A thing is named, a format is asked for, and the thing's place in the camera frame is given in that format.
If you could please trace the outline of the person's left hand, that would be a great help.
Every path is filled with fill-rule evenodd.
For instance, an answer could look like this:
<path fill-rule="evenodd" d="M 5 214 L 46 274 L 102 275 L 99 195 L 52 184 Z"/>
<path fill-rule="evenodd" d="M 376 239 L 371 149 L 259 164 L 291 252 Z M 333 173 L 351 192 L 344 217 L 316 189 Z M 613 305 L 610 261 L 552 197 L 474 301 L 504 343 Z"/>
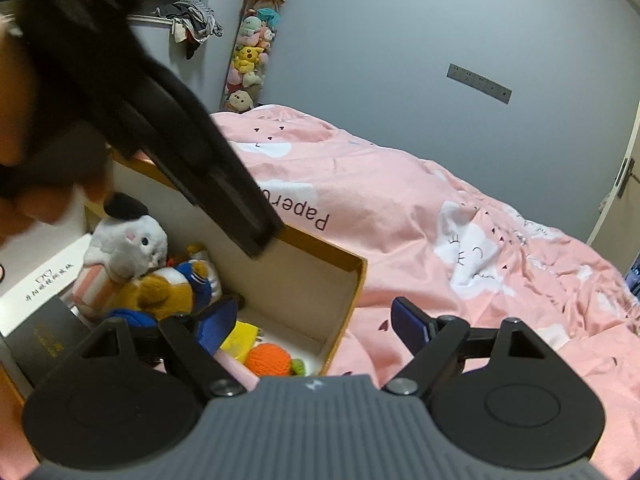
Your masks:
<path fill-rule="evenodd" d="M 91 120 L 75 118 L 63 91 L 32 68 L 17 26 L 1 20 L 1 239 L 34 222 L 58 222 L 82 188 L 103 200 L 112 188 L 106 147 Z"/>

